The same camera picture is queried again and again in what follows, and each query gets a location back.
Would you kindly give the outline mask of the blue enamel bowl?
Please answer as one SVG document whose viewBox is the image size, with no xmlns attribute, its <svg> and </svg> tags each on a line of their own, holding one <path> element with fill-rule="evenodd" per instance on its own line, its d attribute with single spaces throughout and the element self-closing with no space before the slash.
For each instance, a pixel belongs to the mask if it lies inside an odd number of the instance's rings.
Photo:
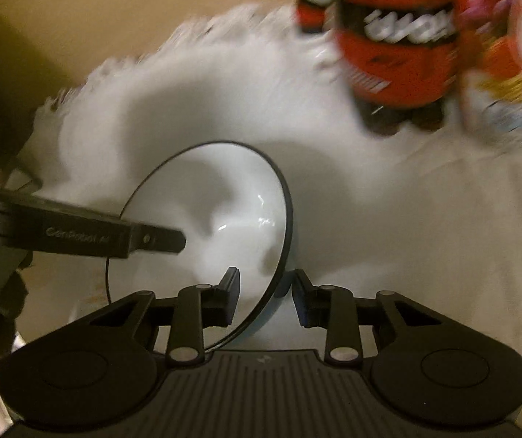
<svg viewBox="0 0 522 438">
<path fill-rule="evenodd" d="M 108 301 L 147 290 L 175 297 L 185 287 L 215 285 L 230 267 L 240 272 L 231 325 L 204 331 L 212 350 L 253 333 L 287 290 L 283 273 L 294 236 L 289 186 L 268 155 L 236 141 L 187 148 L 154 168 L 135 188 L 120 216 L 180 230 L 178 254 L 138 250 L 105 264 Z"/>
</svg>

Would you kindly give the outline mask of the white towel cloth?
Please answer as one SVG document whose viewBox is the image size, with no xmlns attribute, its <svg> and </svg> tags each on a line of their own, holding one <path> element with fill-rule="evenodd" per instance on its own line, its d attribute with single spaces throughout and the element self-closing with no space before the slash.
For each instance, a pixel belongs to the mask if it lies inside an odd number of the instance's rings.
<svg viewBox="0 0 522 438">
<path fill-rule="evenodd" d="M 337 66 L 315 60 L 331 40 L 297 36 L 292 12 L 188 20 L 46 101 L 20 154 L 41 195 L 118 212 L 168 156 L 244 141 L 287 179 L 312 280 L 398 291 L 522 354 L 522 142 L 484 145 L 456 105 L 433 134 L 370 135 Z"/>
</svg>

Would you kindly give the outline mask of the red panda robot figure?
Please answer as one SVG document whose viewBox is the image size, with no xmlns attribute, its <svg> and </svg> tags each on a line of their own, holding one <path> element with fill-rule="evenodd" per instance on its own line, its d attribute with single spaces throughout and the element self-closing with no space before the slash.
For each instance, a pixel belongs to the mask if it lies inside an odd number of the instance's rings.
<svg viewBox="0 0 522 438">
<path fill-rule="evenodd" d="M 443 127 L 456 71 L 453 0 L 297 0 L 295 12 L 304 35 L 333 32 L 368 130 Z"/>
</svg>

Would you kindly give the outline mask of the red granola cereal bag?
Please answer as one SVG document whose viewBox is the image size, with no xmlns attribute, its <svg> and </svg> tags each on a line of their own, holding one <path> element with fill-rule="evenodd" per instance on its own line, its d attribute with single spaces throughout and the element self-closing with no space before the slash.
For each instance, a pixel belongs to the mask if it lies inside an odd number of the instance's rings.
<svg viewBox="0 0 522 438">
<path fill-rule="evenodd" d="M 454 0 L 464 129 L 522 145 L 522 0 Z"/>
</svg>

